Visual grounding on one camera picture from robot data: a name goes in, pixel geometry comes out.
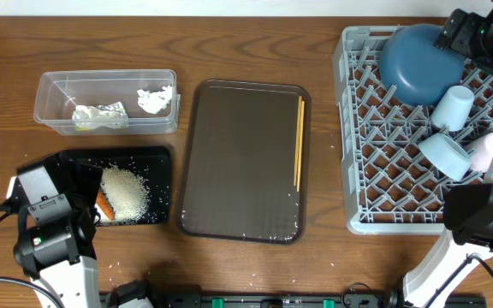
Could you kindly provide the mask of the white cup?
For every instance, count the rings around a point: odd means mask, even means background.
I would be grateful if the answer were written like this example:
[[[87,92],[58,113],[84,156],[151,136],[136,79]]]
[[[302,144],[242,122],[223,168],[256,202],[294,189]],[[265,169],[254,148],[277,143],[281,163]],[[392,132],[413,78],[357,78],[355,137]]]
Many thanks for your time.
[[[465,147],[471,152],[471,171],[485,173],[493,158],[493,132],[487,133]]]

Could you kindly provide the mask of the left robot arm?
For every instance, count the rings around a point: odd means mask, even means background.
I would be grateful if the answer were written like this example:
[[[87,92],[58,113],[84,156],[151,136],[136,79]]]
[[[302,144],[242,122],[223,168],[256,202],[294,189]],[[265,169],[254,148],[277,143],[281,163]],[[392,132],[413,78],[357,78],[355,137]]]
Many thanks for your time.
[[[144,282],[102,294],[93,247],[102,170],[60,151],[23,165],[0,211],[17,217],[16,262],[44,307],[154,307]]]

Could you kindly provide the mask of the wooden chopstick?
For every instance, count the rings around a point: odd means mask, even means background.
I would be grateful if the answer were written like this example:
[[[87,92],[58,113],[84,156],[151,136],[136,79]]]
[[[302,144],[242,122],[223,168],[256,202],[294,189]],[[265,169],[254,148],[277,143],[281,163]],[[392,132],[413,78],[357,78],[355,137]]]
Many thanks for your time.
[[[305,101],[300,102],[300,122],[299,122],[299,149],[298,149],[298,174],[297,174],[297,192],[300,192],[301,169],[302,169],[302,151],[303,151],[303,132],[305,117]]]
[[[297,187],[297,174],[298,174],[298,149],[299,149],[299,122],[300,122],[300,102],[303,100],[302,96],[298,96],[298,115],[296,126],[296,142],[295,142],[295,159],[294,159],[294,186]]]

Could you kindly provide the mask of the dark blue plate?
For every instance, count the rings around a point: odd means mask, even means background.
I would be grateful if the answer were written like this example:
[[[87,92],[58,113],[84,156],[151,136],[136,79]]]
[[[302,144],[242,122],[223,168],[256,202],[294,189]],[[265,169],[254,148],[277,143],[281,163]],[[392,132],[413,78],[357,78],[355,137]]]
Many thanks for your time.
[[[412,106],[437,104],[444,93],[460,82],[465,57],[434,46],[442,28],[417,24],[397,30],[379,57],[380,80],[393,97]]]

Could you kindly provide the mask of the yellow foil snack wrapper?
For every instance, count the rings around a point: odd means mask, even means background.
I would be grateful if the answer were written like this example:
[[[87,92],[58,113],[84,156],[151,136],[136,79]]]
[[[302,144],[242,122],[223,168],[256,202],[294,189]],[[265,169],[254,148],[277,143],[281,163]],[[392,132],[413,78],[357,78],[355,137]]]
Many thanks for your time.
[[[77,130],[93,130],[100,127],[113,129],[128,127],[128,114],[122,102],[108,105],[76,105],[72,122]]]

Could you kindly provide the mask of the light blue cup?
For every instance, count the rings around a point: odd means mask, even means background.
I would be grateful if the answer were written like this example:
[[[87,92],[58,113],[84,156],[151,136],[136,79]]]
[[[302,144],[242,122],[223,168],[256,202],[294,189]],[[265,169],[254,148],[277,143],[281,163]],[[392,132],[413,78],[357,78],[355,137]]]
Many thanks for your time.
[[[465,86],[451,86],[431,113],[435,127],[447,127],[450,132],[460,131],[469,116],[474,93]]]

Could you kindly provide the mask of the white rice pile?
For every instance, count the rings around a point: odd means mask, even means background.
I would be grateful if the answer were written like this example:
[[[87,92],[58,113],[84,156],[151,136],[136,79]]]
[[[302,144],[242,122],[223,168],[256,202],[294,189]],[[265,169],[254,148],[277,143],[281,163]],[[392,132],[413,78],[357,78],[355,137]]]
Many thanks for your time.
[[[100,226],[154,223],[159,214],[151,210],[151,193],[147,180],[116,165],[104,168],[100,188],[109,201],[115,219],[110,220],[95,204],[100,214]]]

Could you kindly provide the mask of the orange carrot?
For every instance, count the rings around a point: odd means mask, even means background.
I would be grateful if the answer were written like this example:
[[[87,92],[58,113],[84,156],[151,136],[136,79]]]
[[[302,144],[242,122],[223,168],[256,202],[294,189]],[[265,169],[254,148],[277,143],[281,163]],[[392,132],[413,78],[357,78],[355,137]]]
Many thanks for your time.
[[[98,191],[96,204],[110,220],[115,219],[115,212],[101,190]]]

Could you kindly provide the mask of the light blue bowl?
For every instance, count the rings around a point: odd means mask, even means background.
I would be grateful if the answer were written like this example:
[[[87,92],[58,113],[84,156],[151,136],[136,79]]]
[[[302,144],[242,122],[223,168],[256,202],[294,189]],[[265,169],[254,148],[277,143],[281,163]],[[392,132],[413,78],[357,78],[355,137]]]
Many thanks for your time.
[[[418,147],[433,166],[453,181],[460,181],[470,169],[467,152],[445,134],[435,133],[419,142]]]

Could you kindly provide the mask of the white tissue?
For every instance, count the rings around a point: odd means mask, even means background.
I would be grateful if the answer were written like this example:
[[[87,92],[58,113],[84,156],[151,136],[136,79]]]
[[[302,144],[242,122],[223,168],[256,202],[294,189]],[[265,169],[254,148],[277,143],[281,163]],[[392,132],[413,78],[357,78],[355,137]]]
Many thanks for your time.
[[[155,115],[169,104],[173,97],[173,90],[172,86],[164,86],[160,92],[139,89],[137,91],[138,105],[145,112]]]

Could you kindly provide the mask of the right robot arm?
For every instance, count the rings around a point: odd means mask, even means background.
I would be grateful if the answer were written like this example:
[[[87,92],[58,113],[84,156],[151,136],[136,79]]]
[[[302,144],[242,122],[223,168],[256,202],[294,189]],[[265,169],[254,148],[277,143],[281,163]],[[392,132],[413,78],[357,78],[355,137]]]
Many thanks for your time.
[[[485,17],[454,10],[435,47],[453,50],[493,75],[493,9]],[[402,278],[385,307],[443,307],[449,295],[477,266],[493,257],[493,158],[484,182],[455,186],[446,197],[445,228],[422,262]]]

